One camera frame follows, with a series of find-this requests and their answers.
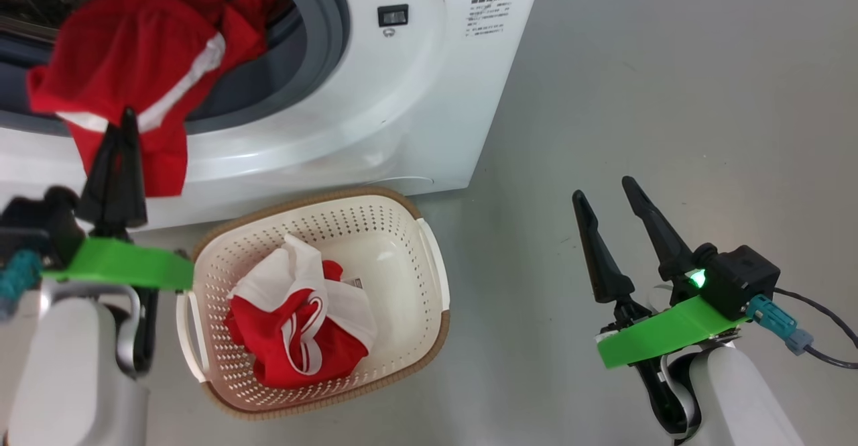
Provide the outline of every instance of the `green mount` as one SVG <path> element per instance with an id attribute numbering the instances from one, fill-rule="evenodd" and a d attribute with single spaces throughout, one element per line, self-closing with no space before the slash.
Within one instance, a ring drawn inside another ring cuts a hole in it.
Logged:
<path id="1" fill-rule="evenodd" d="M 129 284 L 158 290 L 190 290 L 194 264 L 160 248 L 138 247 L 113 238 L 86 238 L 65 270 L 45 270 L 43 277 Z"/>
<path id="2" fill-rule="evenodd" d="M 607 369 L 628 366 L 710 339 L 745 321 L 727 320 L 696 296 L 604 338 L 598 344 L 599 355 Z"/>

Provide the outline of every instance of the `white stripe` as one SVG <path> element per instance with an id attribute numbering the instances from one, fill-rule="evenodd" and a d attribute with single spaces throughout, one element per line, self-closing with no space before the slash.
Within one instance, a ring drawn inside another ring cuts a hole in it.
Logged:
<path id="1" fill-rule="evenodd" d="M 209 39 L 202 52 L 197 54 L 190 64 L 190 70 L 172 86 L 172 89 L 162 95 L 162 98 L 149 106 L 148 109 L 137 114 L 137 127 L 140 129 L 140 134 L 159 128 L 166 114 L 190 91 L 190 88 L 199 82 L 206 73 L 221 66 L 226 49 L 227 41 L 221 34 L 215 34 Z M 56 115 L 89 131 L 107 131 L 107 119 L 94 113 L 57 112 Z"/>
<path id="2" fill-rule="evenodd" d="M 318 374 L 319 370 L 322 369 L 322 348 L 319 347 L 318 342 L 315 342 L 315 340 L 310 340 L 306 344 L 307 366 L 309 366 L 307 376 L 312 376 Z"/>
<path id="3" fill-rule="evenodd" d="M 301 329 L 301 334 L 306 333 L 308 328 L 313 327 L 316 324 L 316 320 L 318 320 L 319 315 L 322 314 L 322 299 L 321 299 L 321 297 L 318 297 L 318 296 L 313 297 L 313 299 L 310 299 L 310 302 L 307 303 L 307 305 L 314 305 L 314 304 L 316 305 L 316 311 L 313 312 L 313 315 L 310 315 L 310 318 L 307 320 L 307 323 L 304 324 L 304 328 Z"/>
<path id="4" fill-rule="evenodd" d="M 307 372 L 307 345 L 303 342 L 301 343 L 301 372 Z"/>

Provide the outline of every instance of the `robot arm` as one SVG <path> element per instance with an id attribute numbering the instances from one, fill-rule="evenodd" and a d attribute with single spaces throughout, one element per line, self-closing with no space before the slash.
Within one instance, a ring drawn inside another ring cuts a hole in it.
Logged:
<path id="1" fill-rule="evenodd" d="M 89 237 L 76 218 L 94 224 Z M 9 421 L 15 446 L 146 442 L 160 289 L 190 289 L 193 265 L 136 247 L 126 227 L 146 219 L 137 120 L 108 126 L 80 199 L 51 188 L 16 198 L 0 216 L 0 319 L 41 280 L 40 320 Z M 127 309 L 103 302 L 120 296 Z"/>
<path id="2" fill-rule="evenodd" d="M 730 344 L 747 314 L 758 323 L 784 325 L 779 333 L 784 338 L 802 336 L 788 315 L 779 321 L 769 311 L 759 317 L 749 311 L 759 300 L 770 303 L 780 270 L 750 247 L 718 254 L 705 244 L 692 253 L 634 179 L 626 176 L 623 187 L 656 249 L 662 279 L 673 284 L 672 308 L 654 315 L 631 298 L 631 279 L 619 271 L 601 239 L 586 196 L 575 192 L 595 300 L 614 302 L 614 322 L 597 336 L 606 366 L 627 364 L 637 370 L 653 413 L 675 445 L 801 446 L 759 370 Z M 702 351 L 668 359 L 690 345 Z"/>

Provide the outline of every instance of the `concrete floor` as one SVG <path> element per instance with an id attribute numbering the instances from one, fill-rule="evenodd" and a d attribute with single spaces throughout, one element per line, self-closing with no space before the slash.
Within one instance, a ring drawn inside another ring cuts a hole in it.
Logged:
<path id="1" fill-rule="evenodd" d="M 624 174 L 692 247 L 751 245 L 782 288 L 858 326 L 856 30 L 858 0 L 536 0 L 471 186 L 414 199 L 450 277 L 436 360 L 340 406 L 237 421 L 188 372 L 164 296 L 148 444 L 668 444 L 635 372 L 601 367 L 592 336 L 611 309 L 592 300 L 571 193 L 588 193 L 640 297 L 657 262 Z M 206 229 L 138 239 L 191 245 Z M 820 350 L 858 360 L 827 318 L 778 302 Z M 33 320 L 0 327 L 4 421 Z M 807 444 L 855 442 L 855 372 L 755 327 L 738 344 Z"/>

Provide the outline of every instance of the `clothing tag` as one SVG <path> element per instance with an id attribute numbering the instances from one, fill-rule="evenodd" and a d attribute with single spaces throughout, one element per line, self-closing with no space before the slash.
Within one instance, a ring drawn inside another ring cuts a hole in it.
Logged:
<path id="1" fill-rule="evenodd" d="M 349 284 L 349 285 L 352 285 L 352 287 L 357 287 L 361 290 L 364 290 L 364 284 L 362 284 L 361 279 L 357 278 L 357 277 L 349 278 L 347 280 L 343 280 L 343 284 Z"/>

